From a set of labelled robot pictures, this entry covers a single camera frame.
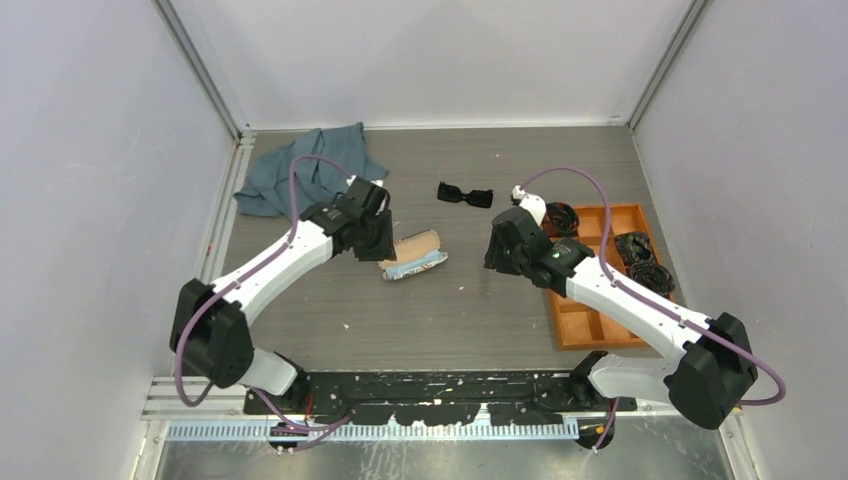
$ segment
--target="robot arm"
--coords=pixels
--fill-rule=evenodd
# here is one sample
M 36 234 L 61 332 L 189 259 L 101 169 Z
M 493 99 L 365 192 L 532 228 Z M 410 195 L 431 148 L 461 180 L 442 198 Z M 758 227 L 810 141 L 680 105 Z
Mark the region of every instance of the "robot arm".
M 353 249 L 361 261 L 394 259 L 389 194 L 356 178 L 344 195 L 312 206 L 299 219 L 293 238 L 280 239 L 250 262 L 204 284 L 188 282 L 181 290 L 171 349 L 201 305 L 225 288 L 220 300 L 200 318 L 186 340 L 184 362 L 219 388 L 235 383 L 272 395 L 292 395 L 305 374 L 279 354 L 255 348 L 249 327 L 259 313 L 293 282 L 334 256 Z M 519 206 L 492 221 L 484 266 L 523 275 L 539 287 L 574 298 L 615 319 L 653 346 L 661 359 L 621 358 L 592 352 L 571 373 L 574 396 L 635 397 L 667 402 L 704 428 L 718 428 L 757 378 L 748 361 L 634 299 L 606 277 L 585 245 L 571 239 L 556 243 L 539 227 L 544 201 L 522 192 Z M 286 242 L 284 254 L 278 254 Z M 246 272 L 264 267 L 239 283 Z M 655 295 L 624 276 L 616 282 L 750 352 L 742 323 L 722 314 L 712 320 Z
M 535 195 L 522 197 L 518 206 L 492 221 L 484 266 L 523 275 L 539 288 L 549 288 L 598 310 L 662 356 L 633 359 L 594 352 L 575 369 L 576 376 L 585 377 L 586 389 L 605 398 L 627 396 L 671 403 L 693 423 L 718 428 L 757 379 L 756 367 L 615 286 L 585 245 L 569 238 L 552 242 L 539 228 L 545 202 Z M 744 326 L 731 315 L 725 313 L 713 320 L 623 275 L 616 275 L 615 280 L 750 352 Z
M 191 280 L 183 286 L 171 331 L 171 350 L 186 324 L 209 298 L 236 283 L 201 318 L 186 343 L 184 361 L 219 388 L 235 383 L 282 395 L 301 373 L 279 354 L 255 348 L 249 328 L 277 295 L 303 274 L 334 256 L 353 249 L 360 261 L 394 259 L 390 196 L 382 186 L 360 178 L 349 181 L 344 195 L 316 204 L 289 233 L 234 272 L 210 284 Z M 268 262 L 284 245 L 287 250 Z M 260 263 L 264 267 L 239 283 Z

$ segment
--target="black mounting base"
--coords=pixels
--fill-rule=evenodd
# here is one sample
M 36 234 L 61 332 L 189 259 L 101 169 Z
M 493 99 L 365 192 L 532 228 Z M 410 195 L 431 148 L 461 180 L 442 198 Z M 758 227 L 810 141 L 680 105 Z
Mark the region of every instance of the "black mounting base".
M 283 411 L 305 413 L 311 396 L 319 423 L 348 416 L 357 425 L 385 425 L 394 416 L 400 425 L 467 424 L 486 404 L 492 425 L 547 425 L 562 423 L 557 412 L 608 409 L 606 399 L 578 395 L 582 380 L 568 371 L 306 372 L 298 383 L 301 394 L 271 398 Z M 619 401 L 619 411 L 635 409 L 632 398 Z M 250 394 L 244 412 L 271 414 Z

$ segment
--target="sunglasses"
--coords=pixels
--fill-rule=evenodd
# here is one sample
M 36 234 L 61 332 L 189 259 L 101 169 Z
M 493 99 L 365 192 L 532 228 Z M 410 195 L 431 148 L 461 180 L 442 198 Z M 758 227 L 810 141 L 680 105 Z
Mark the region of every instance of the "sunglasses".
M 491 208 L 493 192 L 493 190 L 471 190 L 465 194 L 455 185 L 439 182 L 439 192 L 436 197 L 443 202 L 459 203 L 465 200 L 472 207 Z

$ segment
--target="crumpled fabric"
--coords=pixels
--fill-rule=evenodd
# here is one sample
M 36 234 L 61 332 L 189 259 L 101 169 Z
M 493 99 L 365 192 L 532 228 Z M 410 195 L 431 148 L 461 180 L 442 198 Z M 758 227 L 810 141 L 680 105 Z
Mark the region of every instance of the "crumpled fabric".
M 239 213 L 262 217 L 285 215 L 292 219 L 289 198 L 289 167 L 300 155 L 321 155 L 366 180 L 386 178 L 389 171 L 365 153 L 362 123 L 347 127 L 304 133 L 289 145 L 263 154 L 251 167 L 244 187 L 233 196 Z M 331 201 L 347 191 L 345 175 L 332 165 L 318 160 L 301 160 L 295 167 L 297 213 L 299 217 L 311 205 Z

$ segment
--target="wooden tray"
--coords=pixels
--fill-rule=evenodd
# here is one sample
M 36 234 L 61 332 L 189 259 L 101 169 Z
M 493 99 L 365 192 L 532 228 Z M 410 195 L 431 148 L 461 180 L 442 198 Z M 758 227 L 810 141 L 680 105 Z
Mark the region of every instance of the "wooden tray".
M 601 233 L 604 228 L 604 207 L 575 207 L 580 218 L 576 240 L 587 245 L 597 254 L 601 245 Z M 615 248 L 615 236 L 632 231 L 648 234 L 651 244 L 656 246 L 654 236 L 645 220 L 645 213 L 639 204 L 617 204 L 611 207 L 612 231 L 607 241 L 607 263 L 616 270 L 624 272 L 624 261 Z M 563 298 L 548 291 L 551 305 L 554 331 L 560 350 L 596 350 L 622 347 L 647 347 L 641 338 L 616 323 L 606 315 L 598 313 L 582 303 Z

